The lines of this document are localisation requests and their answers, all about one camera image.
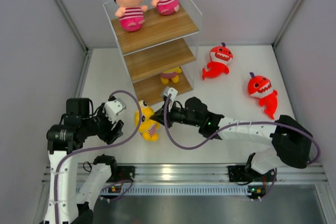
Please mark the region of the yellow plush toy striped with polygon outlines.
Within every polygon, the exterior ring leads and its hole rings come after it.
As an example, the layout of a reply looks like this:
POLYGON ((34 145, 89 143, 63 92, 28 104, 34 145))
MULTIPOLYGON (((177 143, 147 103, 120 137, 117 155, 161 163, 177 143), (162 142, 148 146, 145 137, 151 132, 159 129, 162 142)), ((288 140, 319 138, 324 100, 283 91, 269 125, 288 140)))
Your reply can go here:
POLYGON ((160 73, 160 80, 163 84, 168 84, 169 80, 171 80, 173 83, 179 82, 179 73, 182 72, 181 67, 176 67, 170 70, 166 70, 164 72, 160 73))

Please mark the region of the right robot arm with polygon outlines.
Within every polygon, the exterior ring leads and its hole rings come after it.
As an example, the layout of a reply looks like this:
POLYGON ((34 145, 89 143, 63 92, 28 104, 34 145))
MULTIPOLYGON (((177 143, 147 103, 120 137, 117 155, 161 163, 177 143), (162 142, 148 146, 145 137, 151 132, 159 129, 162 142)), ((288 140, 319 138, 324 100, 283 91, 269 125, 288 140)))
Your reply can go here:
POLYGON ((195 126, 207 140, 241 140, 267 146, 249 155, 245 174, 250 180, 258 180, 280 166, 305 169, 310 163, 312 135, 288 115, 274 121, 241 121, 210 112, 206 104, 192 97, 184 105, 164 98, 164 105, 150 118, 167 129, 173 123, 195 126))

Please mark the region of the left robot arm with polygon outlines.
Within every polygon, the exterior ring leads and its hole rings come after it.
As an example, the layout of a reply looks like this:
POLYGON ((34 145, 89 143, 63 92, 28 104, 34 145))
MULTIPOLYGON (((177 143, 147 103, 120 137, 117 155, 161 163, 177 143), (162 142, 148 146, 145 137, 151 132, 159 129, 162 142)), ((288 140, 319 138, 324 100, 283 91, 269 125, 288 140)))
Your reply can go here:
POLYGON ((118 177, 116 159, 103 154, 94 159, 92 171, 77 188, 78 156, 85 140, 97 136, 110 145, 122 136, 123 122, 117 117, 126 109, 124 102, 111 98, 94 112, 92 106, 89 98, 68 99, 61 122, 47 131, 50 187, 43 223, 92 223, 103 185, 118 177))

